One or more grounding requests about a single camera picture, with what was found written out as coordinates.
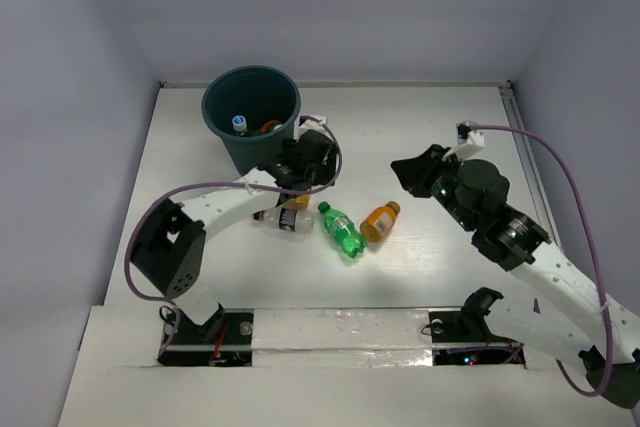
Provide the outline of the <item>yellow blue label bottle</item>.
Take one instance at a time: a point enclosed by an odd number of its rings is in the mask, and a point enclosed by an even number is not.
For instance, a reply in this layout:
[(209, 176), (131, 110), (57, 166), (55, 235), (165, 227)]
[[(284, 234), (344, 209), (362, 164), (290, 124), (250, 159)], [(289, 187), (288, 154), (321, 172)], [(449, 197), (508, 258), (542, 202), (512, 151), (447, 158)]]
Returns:
[(291, 210), (304, 210), (307, 209), (310, 203), (311, 196), (309, 194), (281, 194), (279, 197), (279, 207)]

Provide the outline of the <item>orange label tea bottle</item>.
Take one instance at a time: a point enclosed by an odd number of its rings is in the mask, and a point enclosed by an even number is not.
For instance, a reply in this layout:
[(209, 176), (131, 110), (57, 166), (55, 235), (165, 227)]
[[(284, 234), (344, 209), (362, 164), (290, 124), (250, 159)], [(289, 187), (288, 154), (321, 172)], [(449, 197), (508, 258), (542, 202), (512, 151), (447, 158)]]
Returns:
[(262, 125), (259, 132), (262, 135), (266, 135), (272, 132), (277, 131), (282, 127), (283, 123), (278, 120), (270, 120)]

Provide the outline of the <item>small orange juice bottle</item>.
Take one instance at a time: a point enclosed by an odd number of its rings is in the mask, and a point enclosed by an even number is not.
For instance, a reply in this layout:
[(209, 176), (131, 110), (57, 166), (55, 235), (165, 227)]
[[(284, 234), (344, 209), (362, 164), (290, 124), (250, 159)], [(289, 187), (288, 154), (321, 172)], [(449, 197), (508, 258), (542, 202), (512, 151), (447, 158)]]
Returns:
[(395, 201), (374, 209), (360, 224), (360, 233), (368, 241), (378, 243), (384, 240), (394, 227), (401, 207)]

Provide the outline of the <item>large clear plastic bottle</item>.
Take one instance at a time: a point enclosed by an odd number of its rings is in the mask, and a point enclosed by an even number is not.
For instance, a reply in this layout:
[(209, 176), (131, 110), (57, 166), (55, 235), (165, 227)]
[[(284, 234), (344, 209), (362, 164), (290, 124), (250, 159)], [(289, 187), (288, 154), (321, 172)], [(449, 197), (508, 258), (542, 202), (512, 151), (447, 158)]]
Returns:
[(236, 135), (244, 136), (248, 132), (248, 123), (243, 115), (235, 115), (232, 118), (232, 128)]

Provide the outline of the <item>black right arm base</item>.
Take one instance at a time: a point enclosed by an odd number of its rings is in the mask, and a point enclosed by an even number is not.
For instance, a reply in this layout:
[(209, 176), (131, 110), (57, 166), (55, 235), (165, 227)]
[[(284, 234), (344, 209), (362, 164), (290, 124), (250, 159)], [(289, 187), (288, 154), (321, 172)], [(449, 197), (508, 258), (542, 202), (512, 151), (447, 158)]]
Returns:
[(433, 364), (525, 367), (523, 345), (491, 333), (485, 322), (490, 308), (503, 298), (498, 291), (482, 287), (472, 293), (460, 308), (430, 311), (420, 334), (432, 341)]

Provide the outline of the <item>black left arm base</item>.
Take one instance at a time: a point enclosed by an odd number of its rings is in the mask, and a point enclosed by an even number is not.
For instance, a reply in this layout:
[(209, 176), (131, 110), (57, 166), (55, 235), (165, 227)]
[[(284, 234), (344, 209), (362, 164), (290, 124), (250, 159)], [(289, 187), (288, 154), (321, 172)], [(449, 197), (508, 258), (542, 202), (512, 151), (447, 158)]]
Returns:
[(254, 310), (221, 309), (199, 326), (175, 307), (163, 305), (157, 362), (165, 367), (250, 367), (254, 314)]

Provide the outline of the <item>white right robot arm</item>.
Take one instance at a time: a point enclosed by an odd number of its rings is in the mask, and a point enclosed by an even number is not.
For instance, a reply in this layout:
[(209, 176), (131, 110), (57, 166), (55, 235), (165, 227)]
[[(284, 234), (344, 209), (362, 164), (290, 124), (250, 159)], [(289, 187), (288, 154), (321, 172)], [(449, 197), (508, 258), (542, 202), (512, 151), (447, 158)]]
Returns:
[(535, 289), (566, 317), (544, 320), (487, 287), (472, 293), (451, 327), (473, 339), (518, 340), (582, 373), (617, 407), (639, 404), (639, 318), (596, 285), (532, 218), (507, 203), (510, 183), (488, 161), (461, 160), (433, 144), (391, 168), (415, 198), (433, 198), (466, 232), (478, 253)]

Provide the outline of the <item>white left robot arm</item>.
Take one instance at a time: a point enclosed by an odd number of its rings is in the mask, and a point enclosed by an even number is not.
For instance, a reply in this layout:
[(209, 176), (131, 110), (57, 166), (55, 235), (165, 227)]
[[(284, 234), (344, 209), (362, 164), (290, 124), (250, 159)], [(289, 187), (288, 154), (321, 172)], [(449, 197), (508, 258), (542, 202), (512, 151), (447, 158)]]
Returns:
[(207, 242), (257, 212), (328, 189), (341, 167), (339, 143), (322, 126), (286, 142), (236, 181), (190, 184), (161, 195), (129, 238), (124, 254), (129, 289), (143, 300), (172, 306), (174, 323), (187, 321), (198, 341), (215, 339), (224, 309), (198, 281)]

